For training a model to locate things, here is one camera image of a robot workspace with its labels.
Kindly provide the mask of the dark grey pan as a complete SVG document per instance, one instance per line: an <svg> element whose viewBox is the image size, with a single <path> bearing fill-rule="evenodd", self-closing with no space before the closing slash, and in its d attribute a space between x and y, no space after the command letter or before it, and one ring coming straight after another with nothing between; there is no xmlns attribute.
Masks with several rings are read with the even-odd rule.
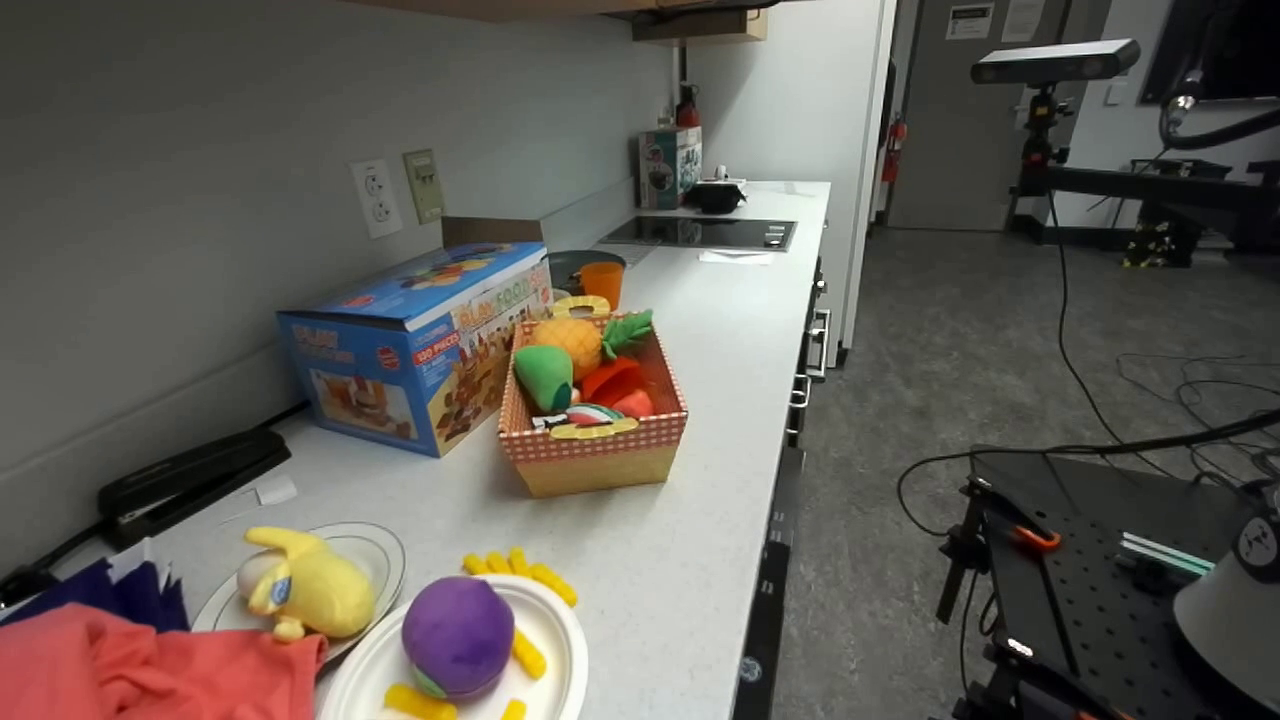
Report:
<svg viewBox="0 0 1280 720"><path fill-rule="evenodd" d="M600 252L600 246L558 246L549 256L554 286L567 293L567 294L582 294L588 265L626 265L626 256Z"/></svg>

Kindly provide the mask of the beige wall switch plate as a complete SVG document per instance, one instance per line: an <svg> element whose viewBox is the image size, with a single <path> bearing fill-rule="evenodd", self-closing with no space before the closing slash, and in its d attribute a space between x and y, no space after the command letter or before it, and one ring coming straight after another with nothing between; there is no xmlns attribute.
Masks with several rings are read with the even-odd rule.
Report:
<svg viewBox="0 0 1280 720"><path fill-rule="evenodd" d="M428 148L411 148L406 154L406 180L411 190L416 218L420 225L441 218L443 215L443 189L441 189L438 154Z"/></svg>

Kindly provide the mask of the black induction cooktop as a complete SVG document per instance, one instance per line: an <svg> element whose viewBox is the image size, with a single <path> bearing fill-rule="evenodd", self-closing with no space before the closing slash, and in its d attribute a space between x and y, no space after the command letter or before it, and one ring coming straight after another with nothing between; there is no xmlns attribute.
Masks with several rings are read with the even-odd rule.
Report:
<svg viewBox="0 0 1280 720"><path fill-rule="evenodd" d="M603 245L668 245L668 246L763 246L784 252L797 218L732 218L732 215L635 215L603 235Z"/></svg>

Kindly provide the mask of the orange plastic cup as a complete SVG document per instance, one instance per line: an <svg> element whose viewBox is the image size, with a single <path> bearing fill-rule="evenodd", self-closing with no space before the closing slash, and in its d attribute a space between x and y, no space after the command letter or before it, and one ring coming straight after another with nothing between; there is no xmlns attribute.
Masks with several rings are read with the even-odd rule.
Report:
<svg viewBox="0 0 1280 720"><path fill-rule="evenodd" d="M619 258L588 258L582 268L582 286L588 294L603 294L607 302L619 302L626 293L626 265Z"/></svg>

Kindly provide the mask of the black stapler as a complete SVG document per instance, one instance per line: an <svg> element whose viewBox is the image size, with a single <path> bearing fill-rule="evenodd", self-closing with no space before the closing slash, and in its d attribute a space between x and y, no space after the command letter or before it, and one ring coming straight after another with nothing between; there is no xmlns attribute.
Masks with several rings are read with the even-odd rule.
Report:
<svg viewBox="0 0 1280 720"><path fill-rule="evenodd" d="M102 532L114 548L157 537L211 501L235 493L261 473L289 459L289 445L272 426L247 426L180 456L157 459L140 473L114 480L95 496Z"/></svg>

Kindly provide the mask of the blue play food box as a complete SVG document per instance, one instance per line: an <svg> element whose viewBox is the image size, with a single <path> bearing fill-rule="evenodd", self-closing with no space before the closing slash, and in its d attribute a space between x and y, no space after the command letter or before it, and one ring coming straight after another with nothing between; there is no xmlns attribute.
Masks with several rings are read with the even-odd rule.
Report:
<svg viewBox="0 0 1280 720"><path fill-rule="evenodd" d="M443 456L496 410L512 332L549 298L539 238L466 245L286 307L280 338L326 426Z"/></svg>

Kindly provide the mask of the white paper plate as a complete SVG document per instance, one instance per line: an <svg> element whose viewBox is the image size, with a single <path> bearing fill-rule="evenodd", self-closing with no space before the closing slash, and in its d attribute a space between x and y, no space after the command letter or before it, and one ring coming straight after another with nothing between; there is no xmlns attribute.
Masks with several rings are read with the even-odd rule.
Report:
<svg viewBox="0 0 1280 720"><path fill-rule="evenodd" d="M523 577L492 577L492 590L508 598L518 636L539 662L539 675L512 654L496 687L455 707L455 720L582 720L588 690L588 639L577 613L546 582ZM407 609L394 609L337 666L330 678L316 720L416 720L411 713L390 707L390 690L411 678L399 624Z"/></svg>

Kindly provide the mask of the white wall outlet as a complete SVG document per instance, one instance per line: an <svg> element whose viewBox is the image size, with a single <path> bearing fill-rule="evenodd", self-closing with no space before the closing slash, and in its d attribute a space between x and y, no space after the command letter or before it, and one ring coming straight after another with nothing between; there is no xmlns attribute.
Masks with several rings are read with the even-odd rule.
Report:
<svg viewBox="0 0 1280 720"><path fill-rule="evenodd" d="M406 229L394 189L394 169L386 159L360 159L353 169L360 210L371 235L398 235Z"/></svg>

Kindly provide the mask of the green plush vegetable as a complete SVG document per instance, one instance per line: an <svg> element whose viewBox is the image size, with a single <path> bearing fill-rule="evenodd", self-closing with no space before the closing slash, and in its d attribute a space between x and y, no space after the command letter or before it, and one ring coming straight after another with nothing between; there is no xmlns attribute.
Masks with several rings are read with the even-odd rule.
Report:
<svg viewBox="0 0 1280 720"><path fill-rule="evenodd" d="M571 356L558 344L523 344L512 372L537 410L565 410L571 404Z"/></svg>

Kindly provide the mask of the checkered toy food basket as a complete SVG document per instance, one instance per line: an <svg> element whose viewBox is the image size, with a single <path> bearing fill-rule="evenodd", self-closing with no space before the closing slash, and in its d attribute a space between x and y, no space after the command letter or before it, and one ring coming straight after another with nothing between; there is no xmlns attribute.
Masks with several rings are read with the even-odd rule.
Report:
<svg viewBox="0 0 1280 720"><path fill-rule="evenodd" d="M539 415L518 376L505 380L496 435L534 496L663 484L685 441L685 398L663 344L639 332L607 363L596 398L565 420Z"/></svg>

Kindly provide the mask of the pink red towel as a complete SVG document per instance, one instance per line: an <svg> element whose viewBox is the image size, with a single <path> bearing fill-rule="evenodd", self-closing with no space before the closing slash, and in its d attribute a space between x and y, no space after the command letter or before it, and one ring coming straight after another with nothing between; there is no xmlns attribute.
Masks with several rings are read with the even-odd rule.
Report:
<svg viewBox="0 0 1280 720"><path fill-rule="evenodd" d="M321 639L157 630L102 609L0 628L0 720L312 720Z"/></svg>

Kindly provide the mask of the purple plush ball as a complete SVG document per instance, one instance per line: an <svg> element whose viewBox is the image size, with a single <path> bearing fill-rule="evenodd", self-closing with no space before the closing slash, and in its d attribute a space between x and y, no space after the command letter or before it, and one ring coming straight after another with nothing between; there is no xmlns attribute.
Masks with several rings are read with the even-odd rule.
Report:
<svg viewBox="0 0 1280 720"><path fill-rule="evenodd" d="M512 654L508 598L474 577L443 577L416 590L399 643L416 684L441 700L486 700Z"/></svg>

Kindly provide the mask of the orange plush fruit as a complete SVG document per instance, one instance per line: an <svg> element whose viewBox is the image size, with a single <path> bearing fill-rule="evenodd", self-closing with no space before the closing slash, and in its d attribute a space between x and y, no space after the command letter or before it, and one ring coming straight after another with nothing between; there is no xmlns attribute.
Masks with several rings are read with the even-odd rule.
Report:
<svg viewBox="0 0 1280 720"><path fill-rule="evenodd" d="M603 332L592 320L582 320L582 316L539 320L534 338L565 348L577 376L596 372L600 360L603 360Z"/></svg>

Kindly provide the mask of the yellow plush toy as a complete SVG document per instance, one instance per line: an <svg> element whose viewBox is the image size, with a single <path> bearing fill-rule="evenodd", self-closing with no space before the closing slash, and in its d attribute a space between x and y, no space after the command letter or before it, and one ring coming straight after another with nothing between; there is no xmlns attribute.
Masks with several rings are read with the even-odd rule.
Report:
<svg viewBox="0 0 1280 720"><path fill-rule="evenodd" d="M241 582L245 609L266 614L280 639L306 639L309 630L348 639L371 624L371 577L326 537L247 529L245 538L257 544Z"/></svg>

